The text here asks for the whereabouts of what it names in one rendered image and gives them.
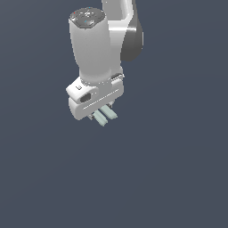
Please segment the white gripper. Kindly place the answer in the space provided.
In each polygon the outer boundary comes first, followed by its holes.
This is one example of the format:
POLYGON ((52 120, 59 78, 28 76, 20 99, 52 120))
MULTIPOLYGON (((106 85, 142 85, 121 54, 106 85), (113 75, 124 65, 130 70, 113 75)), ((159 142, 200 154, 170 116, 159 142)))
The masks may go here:
POLYGON ((108 120, 98 111, 99 108, 109 119, 117 118, 118 115, 106 104, 111 105, 123 94, 124 77, 118 73, 97 85, 84 85, 78 77, 66 88, 69 95, 69 109, 74 118, 81 120, 94 112, 94 118, 101 126, 105 126, 108 120))

